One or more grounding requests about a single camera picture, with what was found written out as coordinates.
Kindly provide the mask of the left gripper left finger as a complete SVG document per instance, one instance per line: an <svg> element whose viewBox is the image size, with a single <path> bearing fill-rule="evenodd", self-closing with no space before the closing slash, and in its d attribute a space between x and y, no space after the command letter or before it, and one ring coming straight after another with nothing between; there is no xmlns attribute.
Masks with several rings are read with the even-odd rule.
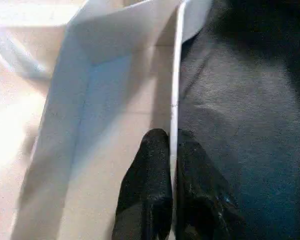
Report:
<svg viewBox="0 0 300 240"><path fill-rule="evenodd" d="M167 133L149 130L122 179L113 240L165 240L170 234L173 193Z"/></svg>

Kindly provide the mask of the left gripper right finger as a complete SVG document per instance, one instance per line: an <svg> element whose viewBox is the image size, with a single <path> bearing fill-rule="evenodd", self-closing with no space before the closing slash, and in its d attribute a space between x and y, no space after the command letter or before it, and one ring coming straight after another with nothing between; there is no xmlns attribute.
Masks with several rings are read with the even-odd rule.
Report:
<svg viewBox="0 0 300 240"><path fill-rule="evenodd" d="M176 239L248 239L228 182L190 131L178 131L176 173Z"/></svg>

